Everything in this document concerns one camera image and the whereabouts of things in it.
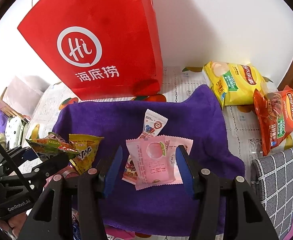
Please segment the green orange snack packet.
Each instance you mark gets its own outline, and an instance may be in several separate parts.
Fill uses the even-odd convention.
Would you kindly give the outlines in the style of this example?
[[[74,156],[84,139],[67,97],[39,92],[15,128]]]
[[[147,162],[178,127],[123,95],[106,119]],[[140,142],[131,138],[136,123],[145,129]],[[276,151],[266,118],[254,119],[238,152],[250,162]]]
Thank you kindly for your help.
[[[26,142],[42,162],[59,154],[68,155],[68,159],[73,159],[79,154],[72,144],[53,132],[50,132],[45,138],[27,139]]]

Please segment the yellow snack packet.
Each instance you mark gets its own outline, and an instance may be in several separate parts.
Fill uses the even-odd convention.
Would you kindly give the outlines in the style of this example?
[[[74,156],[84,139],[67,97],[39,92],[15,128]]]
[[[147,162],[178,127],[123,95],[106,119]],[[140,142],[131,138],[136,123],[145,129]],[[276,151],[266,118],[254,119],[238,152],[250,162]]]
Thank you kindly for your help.
[[[70,159],[70,163],[78,174],[89,170],[94,162],[100,142],[104,137],[96,137],[88,134],[70,134],[69,143],[77,150],[76,157]]]

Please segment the pink peach snack packet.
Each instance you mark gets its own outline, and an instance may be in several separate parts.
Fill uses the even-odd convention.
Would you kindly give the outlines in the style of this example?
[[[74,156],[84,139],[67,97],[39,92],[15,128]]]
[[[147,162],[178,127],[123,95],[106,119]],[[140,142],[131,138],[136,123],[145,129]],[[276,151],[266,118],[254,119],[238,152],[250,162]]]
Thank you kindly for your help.
[[[126,141],[138,175],[136,190],[175,181],[174,157],[167,152],[165,142],[164,135]]]

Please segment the pink white long snack packet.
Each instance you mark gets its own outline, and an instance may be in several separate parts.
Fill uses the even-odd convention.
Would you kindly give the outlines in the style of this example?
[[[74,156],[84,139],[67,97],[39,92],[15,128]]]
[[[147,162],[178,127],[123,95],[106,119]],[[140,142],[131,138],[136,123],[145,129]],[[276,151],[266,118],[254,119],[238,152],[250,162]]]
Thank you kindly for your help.
[[[150,109],[147,109],[144,116],[143,130],[138,139],[144,139],[149,137],[155,137],[159,135],[161,130],[166,125],[168,119]],[[133,163],[133,159],[129,154],[122,180],[135,185],[138,178],[136,168]]]

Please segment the pale pink snack packet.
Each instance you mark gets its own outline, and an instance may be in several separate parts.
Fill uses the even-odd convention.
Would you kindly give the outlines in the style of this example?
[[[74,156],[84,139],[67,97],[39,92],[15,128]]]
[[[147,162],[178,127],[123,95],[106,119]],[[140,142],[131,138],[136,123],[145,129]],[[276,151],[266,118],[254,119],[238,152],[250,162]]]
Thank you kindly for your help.
[[[175,157],[176,148],[180,145],[182,145],[187,151],[187,153],[190,154],[192,146],[193,146],[193,140],[182,138],[182,137],[173,137],[173,136],[165,135],[165,146],[169,156],[169,163],[170,163],[170,166],[173,168],[174,178],[175,178],[175,180],[173,181],[165,182],[165,185],[175,185],[175,184],[182,183],[182,178],[181,178],[179,168],[176,163],[176,157]]]

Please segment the pink strawberry snack packet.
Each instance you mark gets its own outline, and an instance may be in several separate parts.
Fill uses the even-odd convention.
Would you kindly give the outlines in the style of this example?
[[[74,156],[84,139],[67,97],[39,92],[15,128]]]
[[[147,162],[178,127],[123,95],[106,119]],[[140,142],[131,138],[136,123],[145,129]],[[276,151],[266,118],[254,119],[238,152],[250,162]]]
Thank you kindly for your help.
[[[77,210],[72,209],[72,226],[73,226],[73,239],[81,240],[80,227],[79,227],[79,213]],[[115,239],[134,239],[135,233],[131,231],[121,230],[112,226],[105,225],[107,238],[110,240]]]

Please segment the fruit print tablecloth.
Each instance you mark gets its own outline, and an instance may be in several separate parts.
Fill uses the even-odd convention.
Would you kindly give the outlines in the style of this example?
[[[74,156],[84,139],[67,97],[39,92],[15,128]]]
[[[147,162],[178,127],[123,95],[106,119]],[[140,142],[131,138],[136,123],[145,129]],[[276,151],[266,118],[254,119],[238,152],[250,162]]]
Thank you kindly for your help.
[[[141,96],[138,98],[102,99],[100,101],[159,101],[182,102],[189,98],[193,91],[204,84],[204,77],[199,70],[180,70],[180,68],[165,69],[163,87],[165,92],[155,96]],[[51,132],[58,119],[61,109],[79,99],[62,82],[51,85],[40,99],[29,124],[26,138],[29,138],[33,130],[38,128],[36,135],[45,137]],[[262,139],[259,123],[254,112],[254,106],[226,106],[223,115],[226,124],[229,150],[232,154],[242,159],[245,164],[245,177],[251,182],[252,161],[261,159]],[[269,155],[287,150],[293,147],[293,132],[278,147],[271,150]]]

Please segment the grey checked folded cloth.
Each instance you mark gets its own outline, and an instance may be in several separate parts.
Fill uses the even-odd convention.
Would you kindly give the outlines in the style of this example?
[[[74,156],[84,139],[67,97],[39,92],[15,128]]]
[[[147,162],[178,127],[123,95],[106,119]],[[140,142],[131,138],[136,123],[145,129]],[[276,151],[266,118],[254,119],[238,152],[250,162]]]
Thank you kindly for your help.
[[[251,186],[279,239],[293,237],[293,147],[252,161]]]

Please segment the white plastic bag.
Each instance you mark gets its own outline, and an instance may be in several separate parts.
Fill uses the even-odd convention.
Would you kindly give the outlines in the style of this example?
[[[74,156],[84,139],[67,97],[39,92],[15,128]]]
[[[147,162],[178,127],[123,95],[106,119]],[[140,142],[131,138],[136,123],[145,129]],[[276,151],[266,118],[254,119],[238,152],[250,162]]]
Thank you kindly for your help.
[[[16,112],[32,117],[34,111],[49,87],[39,76],[14,77],[3,96],[3,101]]]

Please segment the red-orange chips bag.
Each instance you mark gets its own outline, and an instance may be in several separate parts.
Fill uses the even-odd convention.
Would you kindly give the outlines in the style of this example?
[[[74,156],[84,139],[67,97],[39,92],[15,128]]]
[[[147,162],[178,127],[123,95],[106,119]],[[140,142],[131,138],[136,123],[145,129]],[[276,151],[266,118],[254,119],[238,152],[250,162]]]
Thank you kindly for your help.
[[[255,90],[253,103],[266,156],[293,132],[293,89],[286,85],[282,91],[264,95]]]

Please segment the yellow chips bag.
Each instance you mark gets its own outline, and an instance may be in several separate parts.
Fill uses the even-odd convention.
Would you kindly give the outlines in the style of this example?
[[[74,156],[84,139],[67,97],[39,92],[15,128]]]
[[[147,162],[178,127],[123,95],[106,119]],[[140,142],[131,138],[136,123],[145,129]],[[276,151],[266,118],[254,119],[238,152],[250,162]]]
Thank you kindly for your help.
[[[252,105],[255,90],[269,92],[264,77],[251,65],[211,61],[202,70],[221,107]]]

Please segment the red paper shopping bag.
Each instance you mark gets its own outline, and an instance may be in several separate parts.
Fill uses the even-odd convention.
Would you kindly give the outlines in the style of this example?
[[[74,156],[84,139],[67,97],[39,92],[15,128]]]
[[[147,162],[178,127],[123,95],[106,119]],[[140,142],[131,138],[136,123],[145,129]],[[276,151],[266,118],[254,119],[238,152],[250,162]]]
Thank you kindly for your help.
[[[152,0],[39,0],[18,30],[81,100],[148,96],[161,89]]]

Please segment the wooden bed frame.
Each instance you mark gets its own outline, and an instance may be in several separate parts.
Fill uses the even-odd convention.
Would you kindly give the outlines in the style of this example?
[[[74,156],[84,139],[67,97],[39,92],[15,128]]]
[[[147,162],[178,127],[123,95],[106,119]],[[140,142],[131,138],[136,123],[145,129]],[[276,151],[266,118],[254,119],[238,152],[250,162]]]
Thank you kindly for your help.
[[[8,117],[14,118],[19,117],[21,120],[24,120],[26,123],[28,123],[28,120],[24,115],[21,113],[18,113],[18,111],[14,110],[11,106],[9,106],[4,100],[4,95],[6,93],[7,87],[3,90],[1,96],[0,96],[0,110]]]

